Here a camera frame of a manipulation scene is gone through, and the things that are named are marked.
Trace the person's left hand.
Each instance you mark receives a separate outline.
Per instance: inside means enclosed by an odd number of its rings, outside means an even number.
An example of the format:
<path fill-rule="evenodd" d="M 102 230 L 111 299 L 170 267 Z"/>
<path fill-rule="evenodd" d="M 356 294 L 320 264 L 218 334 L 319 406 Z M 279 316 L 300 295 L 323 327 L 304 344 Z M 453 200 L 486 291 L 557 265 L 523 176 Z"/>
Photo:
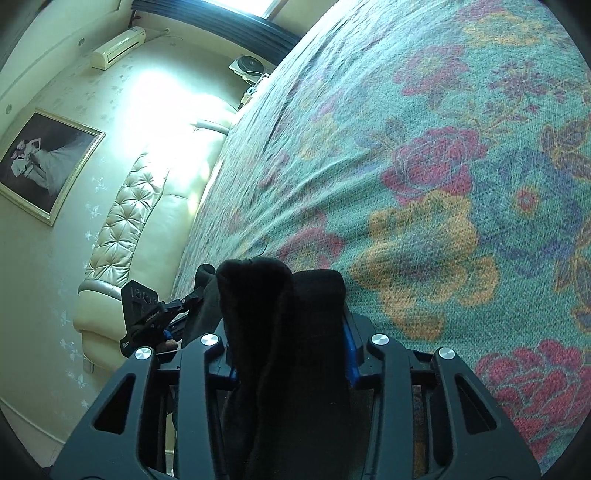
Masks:
<path fill-rule="evenodd" d="M 174 339 L 167 339 L 160 345 L 156 347 L 156 352 L 160 353 L 167 353 L 171 351 L 176 351 L 180 347 L 180 343 Z"/>

